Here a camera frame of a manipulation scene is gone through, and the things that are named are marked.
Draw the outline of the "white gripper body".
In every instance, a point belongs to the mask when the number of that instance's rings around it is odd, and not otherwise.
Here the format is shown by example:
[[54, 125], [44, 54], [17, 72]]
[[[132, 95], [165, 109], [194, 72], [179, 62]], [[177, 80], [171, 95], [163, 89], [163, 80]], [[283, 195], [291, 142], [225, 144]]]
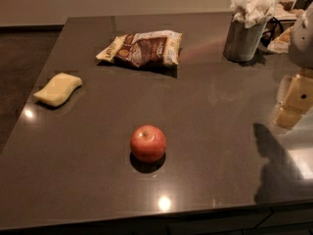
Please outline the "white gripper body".
[[289, 56], [296, 65], [313, 69], [313, 4], [293, 25]]

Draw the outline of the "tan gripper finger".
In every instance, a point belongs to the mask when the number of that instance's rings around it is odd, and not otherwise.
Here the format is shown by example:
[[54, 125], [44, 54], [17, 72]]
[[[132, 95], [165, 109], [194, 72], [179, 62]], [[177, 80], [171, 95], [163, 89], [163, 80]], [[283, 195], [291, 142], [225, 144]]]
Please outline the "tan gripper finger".
[[286, 129], [292, 129], [302, 119], [302, 115], [280, 107], [275, 116], [275, 124]]
[[284, 99], [284, 105], [305, 115], [313, 106], [313, 78], [301, 74], [294, 76]]

